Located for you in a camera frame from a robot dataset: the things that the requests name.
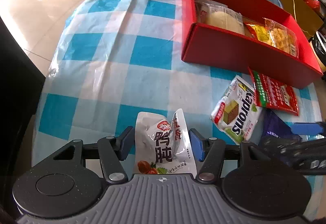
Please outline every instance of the red box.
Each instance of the red box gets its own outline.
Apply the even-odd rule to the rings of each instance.
[[[299,58],[245,35],[198,23],[194,0],[182,0],[182,61],[247,74],[250,67],[298,89],[323,75],[311,46],[291,14],[267,0],[214,1],[261,24],[268,18],[291,29],[297,37]]]

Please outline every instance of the white snack package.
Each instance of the white snack package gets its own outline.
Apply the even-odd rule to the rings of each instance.
[[[166,117],[140,112],[135,128],[136,155],[133,173],[197,175],[187,125],[178,109],[170,125]]]
[[[239,145],[250,139],[261,111],[255,105],[253,87],[237,75],[215,106],[211,120]]]

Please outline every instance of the plastic tablecloth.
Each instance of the plastic tablecloth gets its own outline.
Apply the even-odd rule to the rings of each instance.
[[[119,136],[138,112],[165,115],[182,108],[188,129],[233,144],[209,115],[235,75],[181,61],[181,0],[86,0],[67,20],[46,76],[36,114],[35,165],[73,139],[85,144]],[[313,84],[295,89],[300,115],[277,112],[285,122],[321,121]],[[259,141],[262,120],[253,135]],[[122,162],[130,176],[133,148]],[[308,176],[313,196],[305,215],[314,219],[322,176]]]

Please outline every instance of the silver bolt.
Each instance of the silver bolt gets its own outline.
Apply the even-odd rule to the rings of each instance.
[[[198,175],[198,178],[202,181],[212,181],[214,180],[214,174],[210,172],[203,172],[200,175]]]
[[[109,175],[109,179],[112,181],[121,181],[125,178],[125,175],[121,172],[114,172]]]

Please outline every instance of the red plastic bag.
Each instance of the red plastic bag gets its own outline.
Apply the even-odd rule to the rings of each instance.
[[[299,115],[297,98],[291,86],[249,69],[255,87],[255,104]]]

